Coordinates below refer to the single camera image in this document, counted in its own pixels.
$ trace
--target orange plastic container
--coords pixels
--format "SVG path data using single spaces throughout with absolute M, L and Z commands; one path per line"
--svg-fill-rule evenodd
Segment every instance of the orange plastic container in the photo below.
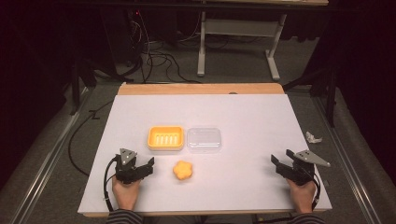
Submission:
M 184 133 L 179 126 L 154 126 L 148 133 L 148 148 L 151 150 L 181 150 Z

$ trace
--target clear plastic container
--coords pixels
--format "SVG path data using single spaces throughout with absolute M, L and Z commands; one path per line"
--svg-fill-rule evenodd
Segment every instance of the clear plastic container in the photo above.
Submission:
M 191 128 L 187 146 L 192 153 L 216 153 L 221 148 L 221 134 L 217 128 Z

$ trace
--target striped sleeve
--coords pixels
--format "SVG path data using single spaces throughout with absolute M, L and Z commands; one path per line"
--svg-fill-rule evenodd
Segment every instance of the striped sleeve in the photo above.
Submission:
M 301 214 L 294 219 L 292 219 L 288 224 L 324 224 L 324 220 L 321 219 L 320 217 L 317 217 L 313 215 L 312 213 L 310 214 Z
M 142 224 L 143 218 L 133 211 L 116 210 L 110 212 L 106 224 Z

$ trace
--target person's hand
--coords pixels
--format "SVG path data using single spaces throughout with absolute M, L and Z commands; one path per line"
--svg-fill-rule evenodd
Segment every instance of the person's hand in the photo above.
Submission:
M 290 186 L 290 197 L 293 200 L 297 213 L 312 213 L 312 201 L 317 187 L 313 181 L 298 186 L 293 181 L 286 178 Z
M 129 185 L 122 184 L 115 176 L 112 177 L 113 193 L 116 197 L 119 209 L 134 211 L 134 205 L 139 194 L 141 180 L 137 180 Z

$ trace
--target white table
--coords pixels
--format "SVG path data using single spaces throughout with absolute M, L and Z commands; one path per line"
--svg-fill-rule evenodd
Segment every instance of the white table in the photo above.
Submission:
M 178 86 L 187 87 L 189 91 L 206 86 L 211 86 L 209 92 L 233 89 L 227 84 Z M 251 91 L 255 86 L 265 87 L 265 84 L 242 86 Z M 79 213 L 88 217 L 108 214 L 103 200 L 104 173 L 109 161 L 120 153 L 122 147 L 137 151 L 136 165 L 146 164 L 151 157 L 155 158 L 154 174 L 141 182 L 135 208 L 143 216 L 293 210 L 289 186 L 276 173 L 270 160 L 274 154 L 281 161 L 291 161 L 285 154 L 287 148 L 295 152 L 308 149 L 288 96 L 283 93 L 187 93 L 116 96 Z M 151 151 L 147 147 L 149 128 L 159 125 L 179 125 L 185 133 L 196 127 L 218 128 L 222 138 L 221 149 L 214 154 L 194 154 L 186 146 L 180 151 Z M 190 179 L 180 181 L 175 178 L 172 168 L 179 160 L 193 164 Z M 110 168 L 109 175 L 112 174 L 114 166 Z M 110 184 L 107 189 L 113 206 L 117 208 Z M 331 208 L 326 190 L 322 189 L 317 209 Z

